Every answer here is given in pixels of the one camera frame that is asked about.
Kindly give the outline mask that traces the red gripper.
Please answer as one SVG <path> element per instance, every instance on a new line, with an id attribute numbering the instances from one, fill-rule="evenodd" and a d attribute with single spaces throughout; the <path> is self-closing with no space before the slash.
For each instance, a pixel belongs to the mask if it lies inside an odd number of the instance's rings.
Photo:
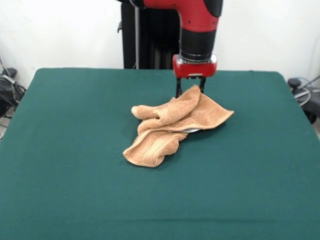
<path id="1" fill-rule="evenodd" d="M 204 93 L 207 77 L 213 76 L 217 70 L 217 57 L 212 56 L 209 61 L 199 63 L 184 61 L 180 56 L 174 56 L 172 67 L 176 76 L 176 98 L 182 94 L 181 78 L 201 77 L 199 89 Z"/>

